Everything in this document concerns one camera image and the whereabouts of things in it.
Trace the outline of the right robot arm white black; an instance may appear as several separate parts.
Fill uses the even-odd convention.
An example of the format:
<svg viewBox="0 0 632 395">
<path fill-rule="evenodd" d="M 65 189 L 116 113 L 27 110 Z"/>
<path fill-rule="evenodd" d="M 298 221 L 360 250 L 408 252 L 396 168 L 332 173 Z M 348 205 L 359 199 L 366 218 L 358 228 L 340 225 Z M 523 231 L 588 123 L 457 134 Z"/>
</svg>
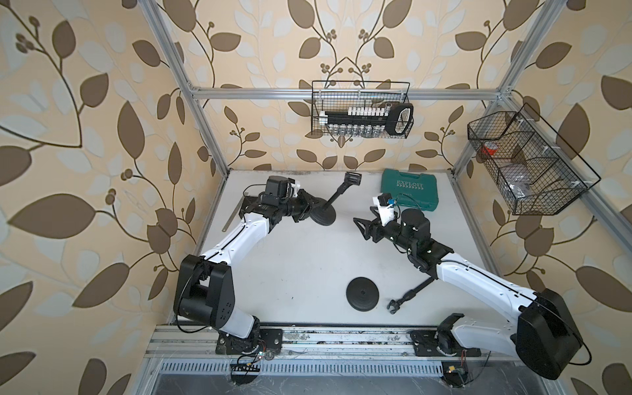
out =
<svg viewBox="0 0 632 395">
<path fill-rule="evenodd" d="M 438 326 L 437 351 L 455 356 L 482 349 L 518 358 L 531 371 L 548 380 L 558 379 L 585 346 L 564 299 L 548 288 L 534 291 L 479 268 L 452 248 L 434 240 L 431 223 L 416 209 L 396 217 L 393 209 L 372 207 L 375 219 L 354 218 L 365 240 L 387 240 L 402 250 L 408 261 L 428 275 L 423 286 L 442 281 L 466 292 L 499 313 L 504 324 L 492 324 L 453 313 Z"/>
</svg>

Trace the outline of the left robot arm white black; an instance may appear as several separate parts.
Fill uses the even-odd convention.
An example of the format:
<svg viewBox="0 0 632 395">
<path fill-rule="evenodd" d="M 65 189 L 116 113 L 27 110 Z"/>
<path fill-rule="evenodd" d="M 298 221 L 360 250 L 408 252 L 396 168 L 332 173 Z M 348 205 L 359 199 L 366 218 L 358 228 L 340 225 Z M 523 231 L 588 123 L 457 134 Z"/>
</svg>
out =
<svg viewBox="0 0 632 395">
<path fill-rule="evenodd" d="M 233 352 L 242 355 L 259 351 L 263 341 L 258 318 L 237 307 L 232 267 L 283 218 L 301 222 L 326 203 L 291 178 L 271 176 L 263 187 L 257 196 L 242 197 L 240 222 L 221 242 L 182 260 L 173 304 L 176 323 L 184 318 L 202 330 L 214 329 L 227 336 Z"/>
</svg>

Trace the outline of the black round stand base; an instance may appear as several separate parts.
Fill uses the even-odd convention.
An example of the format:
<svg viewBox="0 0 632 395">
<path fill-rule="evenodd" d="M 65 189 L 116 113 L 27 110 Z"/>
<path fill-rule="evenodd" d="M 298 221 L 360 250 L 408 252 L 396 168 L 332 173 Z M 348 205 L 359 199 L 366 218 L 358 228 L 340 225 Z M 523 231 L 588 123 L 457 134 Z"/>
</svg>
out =
<svg viewBox="0 0 632 395">
<path fill-rule="evenodd" d="M 327 200 L 316 197 L 309 211 L 309 217 L 319 225 L 330 226 L 337 219 L 337 213 Z"/>
</svg>

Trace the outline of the black microphone stand pole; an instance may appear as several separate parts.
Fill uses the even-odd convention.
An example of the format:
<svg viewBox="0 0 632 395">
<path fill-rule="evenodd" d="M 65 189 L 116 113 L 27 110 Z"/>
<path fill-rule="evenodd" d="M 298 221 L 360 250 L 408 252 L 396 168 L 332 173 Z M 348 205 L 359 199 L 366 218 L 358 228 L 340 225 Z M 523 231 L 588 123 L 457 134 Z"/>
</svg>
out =
<svg viewBox="0 0 632 395">
<path fill-rule="evenodd" d="M 329 200 L 327 200 L 327 202 L 324 205 L 324 208 L 329 208 L 332 206 L 332 204 L 339 198 L 342 196 L 342 194 L 344 194 L 347 189 L 349 189 L 352 186 L 359 186 L 362 180 L 362 174 L 357 173 L 357 172 L 346 172 L 344 175 L 344 181 L 342 182 L 342 184 L 337 188 L 337 191 L 332 195 L 332 197 L 330 197 Z"/>
</svg>

